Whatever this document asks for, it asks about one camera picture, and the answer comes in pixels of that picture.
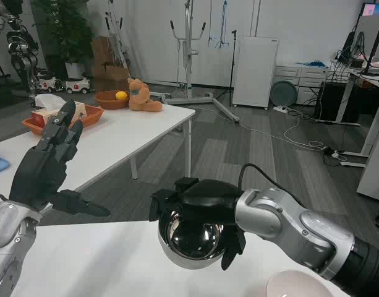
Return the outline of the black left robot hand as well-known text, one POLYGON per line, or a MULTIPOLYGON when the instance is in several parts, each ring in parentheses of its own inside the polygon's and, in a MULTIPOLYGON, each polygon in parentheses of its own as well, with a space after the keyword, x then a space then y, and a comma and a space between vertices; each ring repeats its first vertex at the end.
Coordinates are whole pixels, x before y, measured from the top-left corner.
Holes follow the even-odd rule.
POLYGON ((69 100, 48 120, 40 141, 27 151, 17 168, 9 199, 37 211, 52 204, 54 209, 72 215, 108 217, 111 212, 107 208, 83 200, 81 193, 58 191, 67 176, 66 163, 77 153, 83 131, 80 120, 71 123, 75 111, 75 102, 69 100))

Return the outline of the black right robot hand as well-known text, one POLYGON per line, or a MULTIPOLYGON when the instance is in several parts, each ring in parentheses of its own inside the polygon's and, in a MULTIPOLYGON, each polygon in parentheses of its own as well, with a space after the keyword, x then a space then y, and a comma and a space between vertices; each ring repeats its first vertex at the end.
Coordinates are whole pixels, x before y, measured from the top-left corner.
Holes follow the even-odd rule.
POLYGON ((246 245, 244 231, 235 221, 242 190, 214 179, 181 178, 174 186, 151 195, 148 219, 158 222, 164 253, 184 269, 220 262, 227 270, 246 245))

